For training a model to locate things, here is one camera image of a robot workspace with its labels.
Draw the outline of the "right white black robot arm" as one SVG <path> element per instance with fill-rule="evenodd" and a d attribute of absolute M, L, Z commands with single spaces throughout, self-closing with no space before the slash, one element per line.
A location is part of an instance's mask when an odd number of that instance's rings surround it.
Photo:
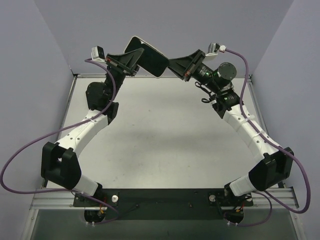
<path fill-rule="evenodd" d="M 205 57 L 203 51 L 197 50 L 191 55 L 170 59 L 168 68 L 186 82 L 190 78 L 196 80 L 198 87 L 209 94 L 212 108 L 240 136 L 257 163 L 246 175 L 225 185 L 225 196 L 237 198 L 264 191 L 287 179 L 293 161 L 278 150 L 279 144 L 259 126 L 234 91 L 232 80 L 237 75 L 236 67 L 223 62 L 213 70 L 203 63 Z"/>

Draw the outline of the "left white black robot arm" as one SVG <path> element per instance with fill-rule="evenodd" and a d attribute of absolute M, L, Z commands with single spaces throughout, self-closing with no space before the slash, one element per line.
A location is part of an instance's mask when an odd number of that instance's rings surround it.
<path fill-rule="evenodd" d="M 85 194 L 92 206 L 101 203 L 102 186 L 82 173 L 78 158 L 87 144 L 116 117 L 119 103 L 115 97 L 127 76 L 139 70 L 138 62 L 144 53 L 138 48 L 119 55 L 107 54 L 106 78 L 91 82 L 86 91 L 88 112 L 81 122 L 55 143 L 47 142 L 42 148 L 41 177 L 67 190 Z"/>

